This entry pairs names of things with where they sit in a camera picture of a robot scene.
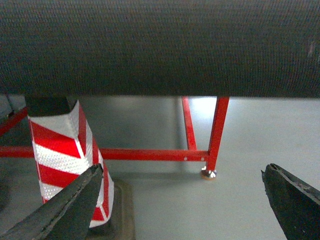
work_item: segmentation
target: red metal frame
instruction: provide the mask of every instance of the red metal frame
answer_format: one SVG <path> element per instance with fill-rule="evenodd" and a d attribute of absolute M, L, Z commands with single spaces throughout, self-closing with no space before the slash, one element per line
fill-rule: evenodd
<path fill-rule="evenodd" d="M 101 155 L 107 160 L 142 160 L 142 161 L 192 161 L 206 162 L 207 170 L 215 170 L 223 128 L 227 115 L 229 97 L 217 97 L 211 137 L 208 151 L 197 150 L 196 138 L 192 124 L 189 101 L 182 97 L 182 108 L 186 130 L 188 150 L 148 150 L 148 149 L 109 149 L 100 148 Z M 27 116 L 23 108 L 5 123 L 0 125 L 0 136 L 9 131 Z M 0 157 L 33 158 L 31 146 L 0 146 Z"/>
<path fill-rule="evenodd" d="M 0 137 L 17 125 L 22 119 L 28 115 L 27 107 L 24 107 L 13 116 L 9 117 L 5 122 L 0 124 Z"/>
<path fill-rule="evenodd" d="M 184 116 L 186 144 L 189 150 L 197 150 L 194 126 L 192 125 L 191 111 L 190 111 L 189 100 L 187 96 L 182 97 L 182 108 L 183 108 L 183 116 Z"/>

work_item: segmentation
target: dark gray fabric surface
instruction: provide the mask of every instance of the dark gray fabric surface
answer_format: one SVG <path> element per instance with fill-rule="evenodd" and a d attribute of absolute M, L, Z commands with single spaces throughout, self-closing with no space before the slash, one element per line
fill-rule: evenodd
<path fill-rule="evenodd" d="M 320 97 L 318 0 L 0 0 L 0 93 Z"/>

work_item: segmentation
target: red and white striped post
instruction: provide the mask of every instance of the red and white striped post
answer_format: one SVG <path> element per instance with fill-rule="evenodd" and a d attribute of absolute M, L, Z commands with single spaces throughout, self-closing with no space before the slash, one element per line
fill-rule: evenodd
<path fill-rule="evenodd" d="M 50 200 L 90 166 L 100 163 L 104 178 L 90 227 L 105 224 L 112 212 L 114 183 L 79 101 L 69 113 L 29 115 L 28 119 L 43 202 Z"/>

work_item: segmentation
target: red crossbar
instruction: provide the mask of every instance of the red crossbar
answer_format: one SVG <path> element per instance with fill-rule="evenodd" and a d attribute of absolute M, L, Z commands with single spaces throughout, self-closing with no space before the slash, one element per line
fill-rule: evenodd
<path fill-rule="evenodd" d="M 0 158 L 34 158 L 32 146 L 0 146 Z"/>
<path fill-rule="evenodd" d="M 187 96 L 182 97 L 182 108 L 184 116 L 186 143 L 189 150 L 197 150 L 196 137 L 194 127 L 192 124 L 191 111 L 189 107 L 189 100 Z"/>
<path fill-rule="evenodd" d="M 206 161 L 207 151 L 200 150 L 148 150 L 100 148 L 103 159 L 108 160 L 156 160 L 156 161 Z"/>
<path fill-rule="evenodd" d="M 106 160 L 154 160 L 154 161 L 207 161 L 208 151 L 204 150 L 148 150 L 100 148 Z M 34 158 L 32 146 L 0 146 L 0 158 Z"/>
<path fill-rule="evenodd" d="M 5 122 L 0 124 L 0 137 L 17 125 L 22 119 L 28 115 L 27 107 L 22 108 L 15 113 L 12 117 L 9 117 Z"/>

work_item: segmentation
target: red metal leg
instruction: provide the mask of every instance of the red metal leg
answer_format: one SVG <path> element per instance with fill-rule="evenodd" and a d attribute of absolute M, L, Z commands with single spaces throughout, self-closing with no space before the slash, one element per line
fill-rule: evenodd
<path fill-rule="evenodd" d="M 186 143 L 189 150 L 197 150 L 194 127 L 192 124 L 191 111 L 189 107 L 189 100 L 187 96 L 182 97 L 182 108 L 184 116 Z"/>
<path fill-rule="evenodd" d="M 206 162 L 206 171 L 216 170 L 216 163 L 219 153 L 220 142 L 225 125 L 229 97 L 218 97 L 215 105 L 215 112 L 212 123 L 211 137 L 209 143 L 209 158 Z"/>

